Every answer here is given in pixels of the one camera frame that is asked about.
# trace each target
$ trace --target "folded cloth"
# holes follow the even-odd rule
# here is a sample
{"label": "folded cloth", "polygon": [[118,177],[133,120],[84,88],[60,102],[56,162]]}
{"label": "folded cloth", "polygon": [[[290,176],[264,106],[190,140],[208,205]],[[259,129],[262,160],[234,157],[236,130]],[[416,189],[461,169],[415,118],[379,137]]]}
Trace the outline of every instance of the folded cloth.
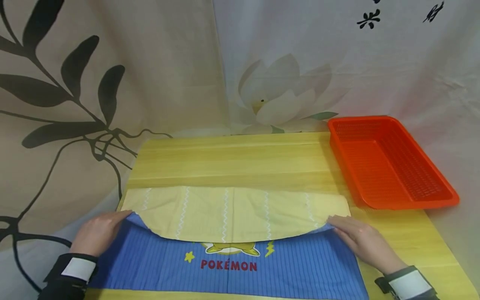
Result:
{"label": "folded cloth", "polygon": [[150,290],[367,300],[355,255],[330,228],[275,241],[187,242],[156,235],[132,214],[89,287],[138,290],[137,299]]}
{"label": "folded cloth", "polygon": [[328,216],[349,216],[341,195],[247,188],[130,189],[131,209],[155,234],[173,240],[245,243],[321,231]]}

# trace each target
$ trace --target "orange basket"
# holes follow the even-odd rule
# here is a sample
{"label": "orange basket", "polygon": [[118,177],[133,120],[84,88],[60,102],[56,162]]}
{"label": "orange basket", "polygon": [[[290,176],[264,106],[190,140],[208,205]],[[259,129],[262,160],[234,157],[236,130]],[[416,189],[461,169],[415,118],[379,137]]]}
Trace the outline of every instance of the orange basket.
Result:
{"label": "orange basket", "polygon": [[455,190],[396,119],[331,119],[330,146],[357,206],[427,209],[456,205]]}

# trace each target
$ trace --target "black sleeve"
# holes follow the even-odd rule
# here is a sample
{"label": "black sleeve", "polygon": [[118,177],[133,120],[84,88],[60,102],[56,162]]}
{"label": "black sleeve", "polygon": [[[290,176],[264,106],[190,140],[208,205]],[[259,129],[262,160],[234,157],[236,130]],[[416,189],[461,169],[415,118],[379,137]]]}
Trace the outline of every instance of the black sleeve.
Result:
{"label": "black sleeve", "polygon": [[377,278],[375,283],[395,300],[439,300],[435,289],[415,266]]}
{"label": "black sleeve", "polygon": [[44,282],[47,282],[47,286],[40,292],[40,295],[38,295],[38,300],[82,300],[85,297],[88,279],[85,280],[85,278],[82,279],[62,274],[72,258],[76,258],[77,265],[79,261],[80,263],[88,265],[97,263],[97,258],[90,255],[73,253],[61,255],[45,278]]}
{"label": "black sleeve", "polygon": [[82,300],[85,297],[85,282],[62,280],[50,281],[38,296],[38,300]]}

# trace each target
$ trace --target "yellow lightning bolt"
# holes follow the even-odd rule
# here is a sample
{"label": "yellow lightning bolt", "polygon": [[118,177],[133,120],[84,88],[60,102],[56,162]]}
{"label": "yellow lightning bolt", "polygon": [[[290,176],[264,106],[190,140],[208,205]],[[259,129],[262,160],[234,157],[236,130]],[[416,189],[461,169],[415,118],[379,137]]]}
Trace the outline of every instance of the yellow lightning bolt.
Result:
{"label": "yellow lightning bolt", "polygon": [[273,241],[269,241],[268,244],[267,244],[267,254],[265,254],[265,257],[269,256],[270,254],[272,254],[273,252],[275,252],[275,250],[273,249]]}
{"label": "yellow lightning bolt", "polygon": [[192,259],[194,259],[194,258],[195,258],[195,256],[193,255],[193,251],[190,251],[190,252],[185,253],[184,261],[186,261],[188,263],[191,263]]}

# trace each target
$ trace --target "curtain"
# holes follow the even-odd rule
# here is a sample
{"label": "curtain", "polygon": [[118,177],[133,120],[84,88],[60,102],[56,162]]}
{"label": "curtain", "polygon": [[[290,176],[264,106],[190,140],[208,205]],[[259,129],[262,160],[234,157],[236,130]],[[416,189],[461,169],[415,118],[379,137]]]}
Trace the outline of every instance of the curtain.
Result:
{"label": "curtain", "polygon": [[34,299],[145,138],[229,134],[228,110],[210,1],[0,4],[0,290]]}
{"label": "curtain", "polygon": [[0,290],[34,299],[145,139],[398,118],[456,188],[429,212],[477,289],[475,0],[0,0]]}

